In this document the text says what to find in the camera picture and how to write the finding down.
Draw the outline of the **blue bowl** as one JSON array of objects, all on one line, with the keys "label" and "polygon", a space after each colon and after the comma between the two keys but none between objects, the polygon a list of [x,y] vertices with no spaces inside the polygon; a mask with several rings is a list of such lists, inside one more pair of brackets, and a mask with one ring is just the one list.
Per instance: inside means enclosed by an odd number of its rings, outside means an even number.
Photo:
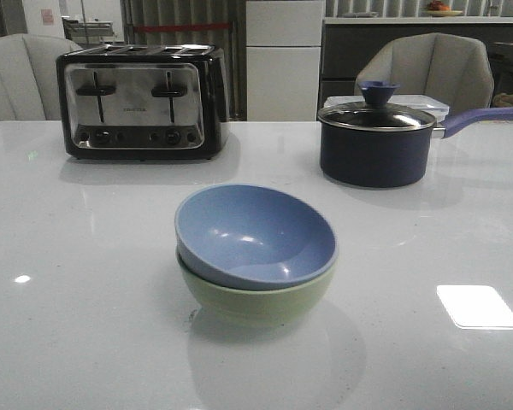
[{"label": "blue bowl", "polygon": [[333,266],[338,243],[306,202],[268,187],[218,184],[189,195],[174,217],[180,258],[198,276],[239,290],[303,284]]}]

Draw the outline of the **green bowl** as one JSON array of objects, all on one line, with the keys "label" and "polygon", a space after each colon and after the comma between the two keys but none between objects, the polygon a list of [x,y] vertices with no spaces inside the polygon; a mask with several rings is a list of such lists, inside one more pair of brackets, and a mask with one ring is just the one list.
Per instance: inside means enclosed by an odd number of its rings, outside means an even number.
[{"label": "green bowl", "polygon": [[256,328],[286,325],[307,315],[324,297],[336,269],[331,266],[317,278],[284,289],[241,290],[200,278],[180,254],[175,256],[188,290],[204,309],[228,323]]}]

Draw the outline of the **dark blue saucepan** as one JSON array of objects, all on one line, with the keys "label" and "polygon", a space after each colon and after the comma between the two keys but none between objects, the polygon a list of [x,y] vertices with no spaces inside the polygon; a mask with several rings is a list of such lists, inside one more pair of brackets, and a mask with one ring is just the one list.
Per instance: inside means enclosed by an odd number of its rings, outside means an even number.
[{"label": "dark blue saucepan", "polygon": [[513,107],[472,109],[442,122],[436,120],[434,126],[419,131],[356,131],[321,123],[320,166],[328,177],[348,185],[411,185],[426,172],[435,127],[443,130],[443,138],[449,138],[483,120],[513,120]]}]

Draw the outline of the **glass pot lid blue knob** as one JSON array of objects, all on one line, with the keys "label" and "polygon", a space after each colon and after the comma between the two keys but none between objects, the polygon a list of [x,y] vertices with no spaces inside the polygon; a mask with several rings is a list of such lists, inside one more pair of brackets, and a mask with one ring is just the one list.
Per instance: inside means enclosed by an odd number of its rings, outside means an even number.
[{"label": "glass pot lid blue knob", "polygon": [[317,119],[330,126],[372,132],[419,131],[436,123],[432,114],[389,102],[399,84],[364,80],[357,86],[362,93],[362,101],[321,108]]}]

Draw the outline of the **black and chrome toaster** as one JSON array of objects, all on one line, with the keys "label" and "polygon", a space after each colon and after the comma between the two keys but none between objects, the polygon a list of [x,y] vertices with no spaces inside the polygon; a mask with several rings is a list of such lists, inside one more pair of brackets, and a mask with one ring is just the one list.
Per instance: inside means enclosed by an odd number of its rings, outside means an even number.
[{"label": "black and chrome toaster", "polygon": [[56,60],[66,151],[89,160],[203,160],[227,141],[223,49],[106,44]]}]

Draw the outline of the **white cabinet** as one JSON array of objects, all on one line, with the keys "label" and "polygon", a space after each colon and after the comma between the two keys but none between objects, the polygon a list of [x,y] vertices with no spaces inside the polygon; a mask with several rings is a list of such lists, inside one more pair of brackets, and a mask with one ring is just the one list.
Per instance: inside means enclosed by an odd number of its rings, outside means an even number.
[{"label": "white cabinet", "polygon": [[314,121],[324,1],[248,1],[249,121]]}]

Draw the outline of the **grey counter unit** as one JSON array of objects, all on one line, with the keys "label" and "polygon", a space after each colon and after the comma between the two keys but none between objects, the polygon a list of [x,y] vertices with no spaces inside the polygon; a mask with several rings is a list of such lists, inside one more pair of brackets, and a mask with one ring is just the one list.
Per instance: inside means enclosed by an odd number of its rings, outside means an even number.
[{"label": "grey counter unit", "polygon": [[479,39],[491,60],[493,95],[513,94],[513,17],[327,17],[321,41],[318,105],[331,96],[352,95],[357,75],[387,43],[430,32]]}]

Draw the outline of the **clear plastic food container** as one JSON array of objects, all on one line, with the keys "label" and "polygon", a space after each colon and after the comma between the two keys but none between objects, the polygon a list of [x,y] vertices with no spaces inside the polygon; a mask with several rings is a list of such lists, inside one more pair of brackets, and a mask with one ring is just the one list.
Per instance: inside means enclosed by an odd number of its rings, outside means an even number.
[{"label": "clear plastic food container", "polygon": [[[363,102],[360,95],[330,96],[324,102],[323,107],[330,107],[341,103]],[[450,107],[440,101],[424,95],[397,95],[394,94],[388,100],[389,103],[404,105],[413,109],[419,109],[432,114],[438,122],[441,122],[449,114]]]}]

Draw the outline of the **beige chair right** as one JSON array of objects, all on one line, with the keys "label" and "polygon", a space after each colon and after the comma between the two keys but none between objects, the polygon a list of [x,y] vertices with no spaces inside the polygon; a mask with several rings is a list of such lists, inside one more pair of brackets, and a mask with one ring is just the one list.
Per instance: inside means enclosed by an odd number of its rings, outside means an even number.
[{"label": "beige chair right", "polygon": [[484,43],[440,32],[387,43],[357,75],[356,83],[365,80],[398,84],[398,94],[431,97],[449,106],[450,114],[487,108],[494,89]]}]

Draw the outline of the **beige chair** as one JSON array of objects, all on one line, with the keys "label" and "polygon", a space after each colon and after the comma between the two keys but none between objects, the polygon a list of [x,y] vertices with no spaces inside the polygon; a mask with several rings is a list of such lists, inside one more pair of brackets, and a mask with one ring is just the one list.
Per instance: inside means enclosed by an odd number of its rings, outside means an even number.
[{"label": "beige chair", "polygon": [[398,94],[431,97],[449,106],[450,114],[487,108],[494,89],[484,43],[440,32],[387,43],[357,75],[356,83],[365,80],[398,84]]},{"label": "beige chair", "polygon": [[61,119],[56,59],[80,49],[65,38],[0,37],[0,121]]}]

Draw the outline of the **beige chair left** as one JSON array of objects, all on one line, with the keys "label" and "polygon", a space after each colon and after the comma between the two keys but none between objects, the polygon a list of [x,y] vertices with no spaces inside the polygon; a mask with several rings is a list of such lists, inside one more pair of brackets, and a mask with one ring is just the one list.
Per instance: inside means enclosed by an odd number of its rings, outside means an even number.
[{"label": "beige chair left", "polygon": [[0,37],[0,121],[61,119],[56,59],[80,49],[65,38]]}]

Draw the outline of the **fruit plate on counter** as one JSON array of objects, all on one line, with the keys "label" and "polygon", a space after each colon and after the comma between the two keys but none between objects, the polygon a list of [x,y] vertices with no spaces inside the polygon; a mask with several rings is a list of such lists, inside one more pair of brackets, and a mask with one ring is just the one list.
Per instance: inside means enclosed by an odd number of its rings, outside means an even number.
[{"label": "fruit plate on counter", "polygon": [[454,10],[442,1],[431,1],[424,6],[423,10],[432,17],[457,17],[463,14],[462,10]]}]

